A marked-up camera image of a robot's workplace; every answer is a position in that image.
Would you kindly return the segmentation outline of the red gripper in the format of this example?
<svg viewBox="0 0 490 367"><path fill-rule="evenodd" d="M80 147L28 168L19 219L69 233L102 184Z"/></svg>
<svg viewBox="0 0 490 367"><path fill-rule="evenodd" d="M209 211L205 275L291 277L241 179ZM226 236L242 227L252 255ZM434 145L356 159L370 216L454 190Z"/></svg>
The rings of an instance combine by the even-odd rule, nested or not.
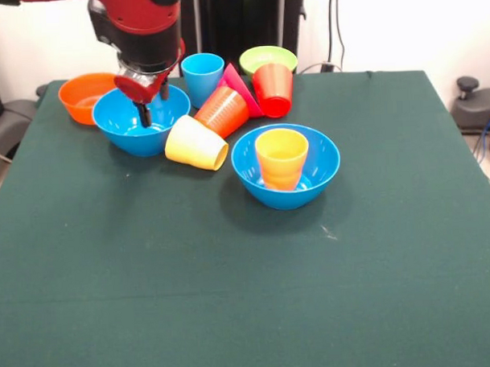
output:
<svg viewBox="0 0 490 367"><path fill-rule="evenodd" d="M119 72L114 77L114 84L132 101L138 111L143 127L152 125L151 115L146 104L150 104L157 95L162 101L166 101L170 93L168 91L168 77L174 68L183 59L186 46L183 39L179 40L179 54L175 62L159 72L142 72L139 68L119 61Z"/></svg>

